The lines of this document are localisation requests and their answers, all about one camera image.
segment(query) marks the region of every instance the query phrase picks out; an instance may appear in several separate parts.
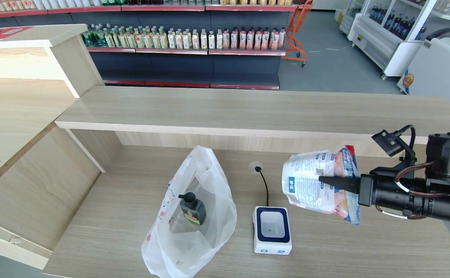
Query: shopping cart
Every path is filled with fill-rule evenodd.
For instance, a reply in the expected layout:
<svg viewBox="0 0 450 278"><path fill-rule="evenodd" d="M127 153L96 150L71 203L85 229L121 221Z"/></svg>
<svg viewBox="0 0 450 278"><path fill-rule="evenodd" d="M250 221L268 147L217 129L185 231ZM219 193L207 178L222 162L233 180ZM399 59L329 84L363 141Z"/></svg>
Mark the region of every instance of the shopping cart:
<svg viewBox="0 0 450 278"><path fill-rule="evenodd" d="M294 14L290 19L290 23L287 28L287 40L289 46L287 47L286 52L297 52L297 54L296 57L282 56L282 59L301 61L302 67L306 65L307 54L304 51L304 44L294 36L301 29L302 23L304 23L307 14L309 14L312 9L312 5L313 0L306 0L303 4L295 7Z"/></svg>

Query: checkout counter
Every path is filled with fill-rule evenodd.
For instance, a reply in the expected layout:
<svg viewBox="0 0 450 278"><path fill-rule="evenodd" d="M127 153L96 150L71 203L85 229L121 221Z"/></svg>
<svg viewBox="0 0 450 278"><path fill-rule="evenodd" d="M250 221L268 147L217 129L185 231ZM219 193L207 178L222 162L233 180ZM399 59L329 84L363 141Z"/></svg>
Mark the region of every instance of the checkout counter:
<svg viewBox="0 0 450 278"><path fill-rule="evenodd" d="M280 187L292 153L351 144L361 173L395 165L398 158L387 157L371 136L410 123L423 160L427 135L450 132L447 100L104 86L76 35L84 25L30 32L35 28L69 35L55 41L42 37L55 33L38 31L17 37L28 44L9 43L24 30L0 47L0 67L17 69L0 71L1 255L54 276L151 277L141 245L168 181L198 144L215 151L238 220L230 241L196 277L450 278L450 234L442 221L401 220L363 207L361 226L354 227L289 205ZM13 57L21 64L13 65ZM265 192L248 169L252 160L264 165L270 204L288 207L288 256L253 253L251 214Z"/></svg>

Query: red sign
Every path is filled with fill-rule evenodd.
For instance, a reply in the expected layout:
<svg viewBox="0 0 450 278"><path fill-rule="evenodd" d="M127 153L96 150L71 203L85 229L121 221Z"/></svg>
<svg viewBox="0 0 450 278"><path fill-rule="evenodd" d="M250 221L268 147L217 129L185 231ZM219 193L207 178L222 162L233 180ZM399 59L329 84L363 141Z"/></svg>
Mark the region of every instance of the red sign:
<svg viewBox="0 0 450 278"><path fill-rule="evenodd" d="M0 28L0 39L4 39L6 37L10 37L13 34L16 34L18 32L22 32L24 30L28 30L29 28L32 28L32 26Z"/></svg>

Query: white plastic bag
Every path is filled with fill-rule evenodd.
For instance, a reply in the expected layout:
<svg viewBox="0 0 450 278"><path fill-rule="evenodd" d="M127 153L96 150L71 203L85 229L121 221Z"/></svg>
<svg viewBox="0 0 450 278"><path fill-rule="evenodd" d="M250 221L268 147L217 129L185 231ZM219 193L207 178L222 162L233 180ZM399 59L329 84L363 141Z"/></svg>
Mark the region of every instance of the white plastic bag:
<svg viewBox="0 0 450 278"><path fill-rule="evenodd" d="M191 223L182 213L178 195L187 192L195 193L205 205L202 225ZM142 244L144 263L161 278L191 278L230 239L236 223L237 208L223 169L210 148L196 146L168 184Z"/></svg>

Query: floor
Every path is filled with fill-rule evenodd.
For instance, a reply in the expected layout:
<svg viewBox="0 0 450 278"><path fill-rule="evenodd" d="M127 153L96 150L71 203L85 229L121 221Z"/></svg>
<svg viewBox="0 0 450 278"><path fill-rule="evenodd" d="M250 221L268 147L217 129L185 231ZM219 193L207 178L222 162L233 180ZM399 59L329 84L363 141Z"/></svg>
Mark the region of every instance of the floor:
<svg viewBox="0 0 450 278"><path fill-rule="evenodd" d="M381 70L345 34L332 12L311 12L297 38L308 51L306 66L290 60L280 63L282 90L400 94L398 78L382 80ZM41 270L0 256L0 278L50 278Z"/></svg>

